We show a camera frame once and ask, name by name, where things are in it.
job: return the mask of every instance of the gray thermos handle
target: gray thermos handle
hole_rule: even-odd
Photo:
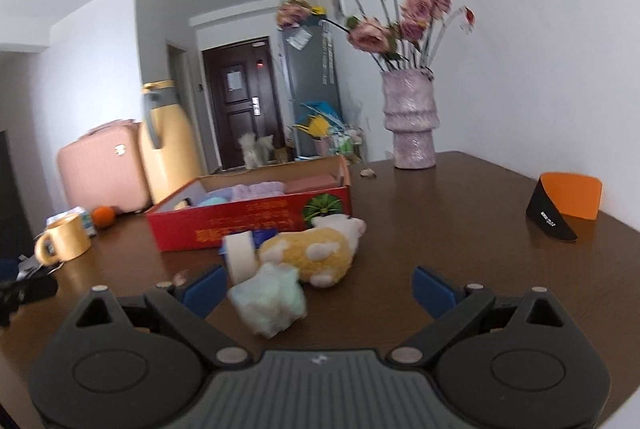
[[[151,143],[154,145],[154,149],[160,149],[162,147],[162,141],[158,136],[158,132],[154,128],[153,121],[151,120],[151,110],[154,109],[154,100],[158,100],[158,95],[156,95],[153,91],[149,91],[145,95],[145,122],[146,130],[148,130],[149,132]]]

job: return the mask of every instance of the green plant picture on box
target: green plant picture on box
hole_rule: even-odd
[[[342,200],[333,194],[318,194],[314,196],[302,208],[302,218],[308,227],[312,227],[311,220],[318,216],[341,214],[343,211]]]

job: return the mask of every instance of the mug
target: mug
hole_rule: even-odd
[[[53,255],[49,255],[46,242],[53,247]],[[89,250],[91,241],[84,231],[79,214],[69,214],[54,221],[44,230],[36,242],[35,255],[45,266],[55,265],[60,261],[71,261]]]

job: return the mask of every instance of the white dog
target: white dog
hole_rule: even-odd
[[[273,135],[255,139],[254,133],[245,133],[238,139],[242,148],[242,158],[247,169],[255,169],[267,165],[273,151]]]

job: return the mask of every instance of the gray ribbed panel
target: gray ribbed panel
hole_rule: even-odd
[[[167,429],[472,429],[428,380],[385,367],[373,351],[267,351],[225,371]]]

